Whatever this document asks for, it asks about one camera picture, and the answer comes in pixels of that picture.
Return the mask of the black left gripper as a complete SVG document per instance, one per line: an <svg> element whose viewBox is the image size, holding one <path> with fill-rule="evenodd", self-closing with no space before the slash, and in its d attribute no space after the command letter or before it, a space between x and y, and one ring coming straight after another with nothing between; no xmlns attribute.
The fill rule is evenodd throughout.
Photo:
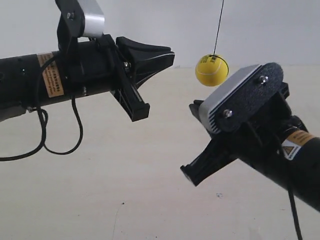
<svg viewBox="0 0 320 240"><path fill-rule="evenodd" d="M132 79L119 52L129 64ZM104 35L95 41L73 42L67 52L59 52L58 66L67 95L82 98L111 92L131 121L136 122L148 118L150 111L137 88L171 67L174 59L170 47L144 44L124 36L117 37L115 44L110 35Z"/></svg>

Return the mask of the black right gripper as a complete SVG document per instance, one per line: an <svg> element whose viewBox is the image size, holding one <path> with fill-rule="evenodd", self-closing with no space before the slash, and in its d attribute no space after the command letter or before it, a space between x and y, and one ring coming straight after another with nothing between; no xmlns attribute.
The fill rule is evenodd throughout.
<svg viewBox="0 0 320 240"><path fill-rule="evenodd" d="M258 112L233 132L213 134L200 120L199 107L203 100L189 104L191 114L211 137L203 152L181 171L195 186L223 167L240 159L281 187L293 185L293 167L285 156L283 142L298 130L307 131L302 120L292 114L286 101L289 85L280 90Z"/></svg>

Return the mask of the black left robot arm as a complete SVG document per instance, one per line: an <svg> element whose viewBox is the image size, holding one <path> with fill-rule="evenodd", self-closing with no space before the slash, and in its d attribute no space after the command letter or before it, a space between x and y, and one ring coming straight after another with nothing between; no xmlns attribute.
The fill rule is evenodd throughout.
<svg viewBox="0 0 320 240"><path fill-rule="evenodd" d="M172 66L170 47L139 43L126 37L80 42L73 60L59 51L3 58L0 61L0 118L27 110L110 92L135 122L149 116L150 105L138 88Z"/></svg>

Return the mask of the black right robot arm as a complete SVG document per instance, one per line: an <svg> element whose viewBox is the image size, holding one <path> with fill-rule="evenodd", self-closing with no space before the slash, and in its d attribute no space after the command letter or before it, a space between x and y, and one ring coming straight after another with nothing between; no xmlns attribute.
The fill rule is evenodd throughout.
<svg viewBox="0 0 320 240"><path fill-rule="evenodd" d="M315 210L320 209L320 139L291 114L289 85L233 132L210 134L203 152L180 170L195 186L240 159Z"/></svg>

